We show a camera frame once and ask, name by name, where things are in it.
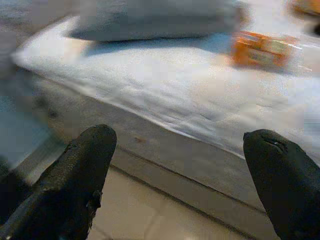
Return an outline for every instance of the crumpled sheet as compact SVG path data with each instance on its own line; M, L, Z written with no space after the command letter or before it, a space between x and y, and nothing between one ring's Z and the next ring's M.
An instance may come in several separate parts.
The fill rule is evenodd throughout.
M304 34L306 22L286 12L287 1L247 2L251 23L245 30ZM14 55L16 63L242 158L244 132L265 128L318 161L318 76L234 68L228 35L97 43L66 37L73 24L66 19L31 39Z

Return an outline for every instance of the bed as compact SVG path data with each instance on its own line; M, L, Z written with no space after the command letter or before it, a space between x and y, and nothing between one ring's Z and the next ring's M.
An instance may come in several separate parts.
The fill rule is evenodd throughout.
M250 1L246 30L304 35L286 1ZM232 36L97 43L69 38L76 17L33 36L13 55L32 71L24 101L68 141L105 123L112 164L258 239L277 239L242 150L247 131L272 129L317 162L319 78L235 68Z

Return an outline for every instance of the snack package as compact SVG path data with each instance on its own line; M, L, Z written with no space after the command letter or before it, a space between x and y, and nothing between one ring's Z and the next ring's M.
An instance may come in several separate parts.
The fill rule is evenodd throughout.
M291 4L297 13L320 16L320 0L293 0Z
M292 46L298 39L281 38L241 31L235 35L232 48L233 62L238 66L268 66L284 68L292 54Z

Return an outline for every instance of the floor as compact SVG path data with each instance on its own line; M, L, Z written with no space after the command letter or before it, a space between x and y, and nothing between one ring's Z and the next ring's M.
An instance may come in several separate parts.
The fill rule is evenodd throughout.
M246 240L187 205L110 168L88 240Z

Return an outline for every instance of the gray pillow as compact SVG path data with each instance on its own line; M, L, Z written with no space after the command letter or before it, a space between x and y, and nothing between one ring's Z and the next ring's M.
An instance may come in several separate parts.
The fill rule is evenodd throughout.
M207 36L232 31L236 0L86 0L70 37L94 41Z

